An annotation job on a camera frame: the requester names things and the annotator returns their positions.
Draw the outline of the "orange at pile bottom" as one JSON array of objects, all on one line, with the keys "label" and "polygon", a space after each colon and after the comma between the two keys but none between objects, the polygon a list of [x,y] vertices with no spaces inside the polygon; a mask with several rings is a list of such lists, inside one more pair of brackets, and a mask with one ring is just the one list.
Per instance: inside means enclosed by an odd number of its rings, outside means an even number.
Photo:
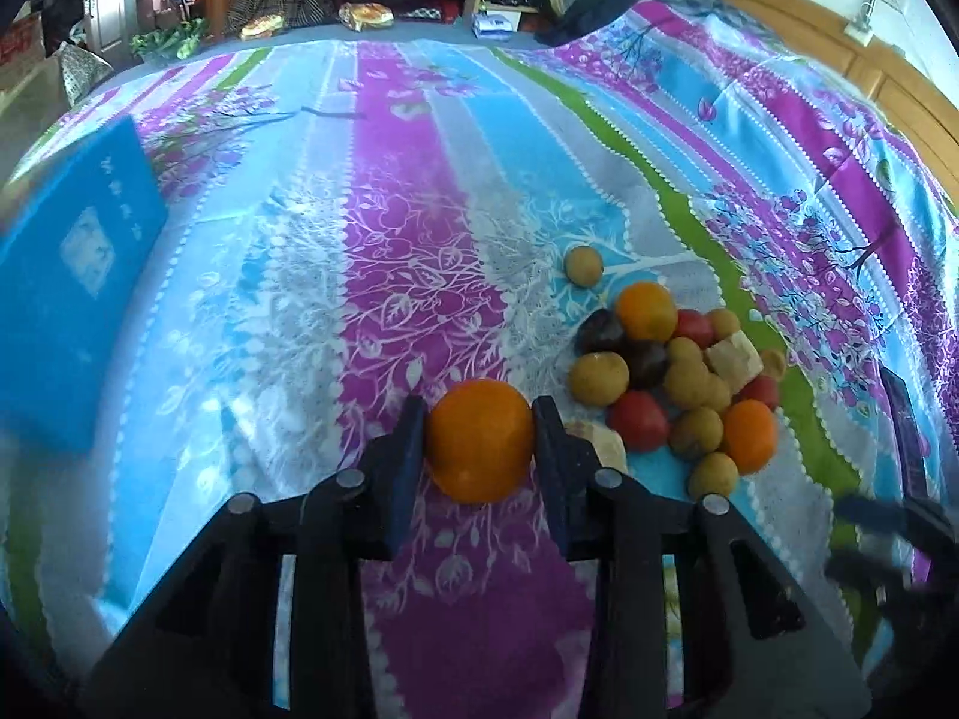
[{"label": "orange at pile bottom", "polygon": [[723,416],[723,449],[742,476],[764,469],[777,451],[777,421],[761,401],[743,399]]}]

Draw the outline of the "cardboard boxes stack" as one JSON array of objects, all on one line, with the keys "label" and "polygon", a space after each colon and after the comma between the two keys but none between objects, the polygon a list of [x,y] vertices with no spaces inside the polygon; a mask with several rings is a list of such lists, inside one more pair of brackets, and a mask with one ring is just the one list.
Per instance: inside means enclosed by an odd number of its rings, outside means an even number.
[{"label": "cardboard boxes stack", "polygon": [[0,43],[0,91],[7,93],[46,58],[43,15],[29,13],[14,21]]}]

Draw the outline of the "lone yellow longan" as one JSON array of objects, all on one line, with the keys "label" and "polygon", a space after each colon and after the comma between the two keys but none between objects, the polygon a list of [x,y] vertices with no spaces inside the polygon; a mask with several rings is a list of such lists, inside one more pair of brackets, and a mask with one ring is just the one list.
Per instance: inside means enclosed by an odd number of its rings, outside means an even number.
[{"label": "lone yellow longan", "polygon": [[595,288],[604,272],[605,263],[600,252],[589,245],[577,245],[564,256],[564,273],[578,288]]}]

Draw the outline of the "red tomato lower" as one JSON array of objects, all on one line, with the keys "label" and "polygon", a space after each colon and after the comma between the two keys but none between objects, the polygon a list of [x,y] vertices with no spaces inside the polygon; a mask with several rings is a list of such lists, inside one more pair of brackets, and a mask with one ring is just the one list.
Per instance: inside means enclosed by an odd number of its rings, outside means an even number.
[{"label": "red tomato lower", "polygon": [[608,409],[607,424],[629,451],[650,453],[668,442],[670,422],[663,407],[647,391],[626,391]]}]

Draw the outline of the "blue gift box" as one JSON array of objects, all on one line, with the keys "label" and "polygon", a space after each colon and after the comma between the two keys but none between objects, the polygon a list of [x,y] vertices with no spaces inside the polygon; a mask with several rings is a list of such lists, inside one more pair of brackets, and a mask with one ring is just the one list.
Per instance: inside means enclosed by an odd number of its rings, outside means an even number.
[{"label": "blue gift box", "polygon": [[2,430],[76,455],[167,204],[132,117],[76,143],[2,234]]}]

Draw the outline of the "red tomato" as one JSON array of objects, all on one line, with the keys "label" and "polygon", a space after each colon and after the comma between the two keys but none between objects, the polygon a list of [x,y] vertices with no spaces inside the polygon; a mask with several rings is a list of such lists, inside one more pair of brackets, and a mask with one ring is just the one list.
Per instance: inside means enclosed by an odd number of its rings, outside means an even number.
[{"label": "red tomato", "polygon": [[780,406],[780,388],[776,378],[761,373],[736,394],[738,401],[758,401],[769,410],[777,410]]},{"label": "red tomato", "polygon": [[629,451],[650,453],[668,442],[670,422],[663,407],[647,391],[626,391],[608,409],[607,424]]}]

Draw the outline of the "red tomato right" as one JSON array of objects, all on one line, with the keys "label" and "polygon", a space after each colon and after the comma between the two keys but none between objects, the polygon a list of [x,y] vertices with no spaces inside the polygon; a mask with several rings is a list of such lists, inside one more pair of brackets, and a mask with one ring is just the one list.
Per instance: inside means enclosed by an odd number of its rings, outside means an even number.
[{"label": "red tomato right", "polygon": [[776,378],[761,373],[736,394],[738,401],[758,401],[769,410],[777,410],[780,406],[780,388]]}]

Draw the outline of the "large orange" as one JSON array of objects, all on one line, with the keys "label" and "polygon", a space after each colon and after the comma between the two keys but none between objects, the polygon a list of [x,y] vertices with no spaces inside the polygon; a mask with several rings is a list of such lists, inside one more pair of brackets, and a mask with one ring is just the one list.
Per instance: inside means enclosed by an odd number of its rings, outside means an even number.
[{"label": "large orange", "polygon": [[534,449],[532,408],[509,383],[459,383],[427,414],[427,472],[460,504],[510,497],[527,482]]}]

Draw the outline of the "floral striped bedsheet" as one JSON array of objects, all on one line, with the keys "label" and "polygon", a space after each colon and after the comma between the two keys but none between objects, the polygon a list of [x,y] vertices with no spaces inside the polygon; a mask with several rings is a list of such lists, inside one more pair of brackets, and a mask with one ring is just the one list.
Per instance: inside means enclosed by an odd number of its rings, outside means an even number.
[{"label": "floral striped bedsheet", "polygon": [[[543,50],[239,50],[65,115],[2,234],[125,115],[169,216],[93,446],[2,430],[5,716],[956,714],[957,682],[868,683],[891,632],[826,576],[866,542],[837,500],[906,496],[881,367],[957,513],[957,210],[851,84],[658,0]],[[639,281],[673,297],[668,343],[616,318]],[[780,388],[751,476],[704,355],[736,331]],[[557,550],[535,450],[488,504],[424,456],[400,552],[359,557],[364,449],[471,380],[562,422],[663,407],[662,448],[595,474],[596,560]]]}]

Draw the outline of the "white tissue box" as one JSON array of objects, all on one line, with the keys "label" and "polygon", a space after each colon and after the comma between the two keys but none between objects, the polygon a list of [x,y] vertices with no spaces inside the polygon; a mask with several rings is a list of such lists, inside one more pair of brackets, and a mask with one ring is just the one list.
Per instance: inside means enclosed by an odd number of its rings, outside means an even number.
[{"label": "white tissue box", "polygon": [[520,11],[486,8],[471,15],[471,32],[480,41],[507,41],[518,31],[520,21]]}]

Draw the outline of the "beige cut fruit chunk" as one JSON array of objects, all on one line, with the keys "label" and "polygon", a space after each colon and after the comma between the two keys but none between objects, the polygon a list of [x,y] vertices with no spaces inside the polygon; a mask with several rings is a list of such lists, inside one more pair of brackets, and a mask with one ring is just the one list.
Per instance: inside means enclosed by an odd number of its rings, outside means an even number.
[{"label": "beige cut fruit chunk", "polygon": [[717,377],[722,378],[731,394],[738,394],[764,370],[758,349],[742,331],[720,339],[705,349],[705,360]]}]

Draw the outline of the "black smartphone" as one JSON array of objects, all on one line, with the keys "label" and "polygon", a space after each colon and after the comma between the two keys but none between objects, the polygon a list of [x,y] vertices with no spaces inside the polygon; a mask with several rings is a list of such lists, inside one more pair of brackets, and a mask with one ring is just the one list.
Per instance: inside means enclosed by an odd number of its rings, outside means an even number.
[{"label": "black smartphone", "polygon": [[886,391],[889,412],[891,412],[897,456],[899,456],[902,492],[907,499],[929,500],[930,489],[922,440],[920,440],[920,432],[918,432],[906,382],[888,367],[879,369],[879,378]]}]

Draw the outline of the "wooden headboard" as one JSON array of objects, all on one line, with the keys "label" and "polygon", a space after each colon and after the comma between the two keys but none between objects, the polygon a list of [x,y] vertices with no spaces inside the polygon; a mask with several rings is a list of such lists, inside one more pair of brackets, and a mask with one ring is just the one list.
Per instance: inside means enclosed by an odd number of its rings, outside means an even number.
[{"label": "wooden headboard", "polygon": [[957,109],[927,76],[877,37],[857,43],[842,16],[811,0],[726,1],[858,87],[909,138],[957,210]]}]

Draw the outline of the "small orange top of pile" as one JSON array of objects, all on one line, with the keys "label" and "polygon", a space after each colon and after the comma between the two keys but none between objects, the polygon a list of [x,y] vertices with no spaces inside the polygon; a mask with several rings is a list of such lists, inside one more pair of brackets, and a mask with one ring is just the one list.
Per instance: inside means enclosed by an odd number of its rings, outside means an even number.
[{"label": "small orange top of pile", "polygon": [[678,326],[678,309],[668,289],[639,281],[619,292],[614,313],[631,341],[665,344]]}]

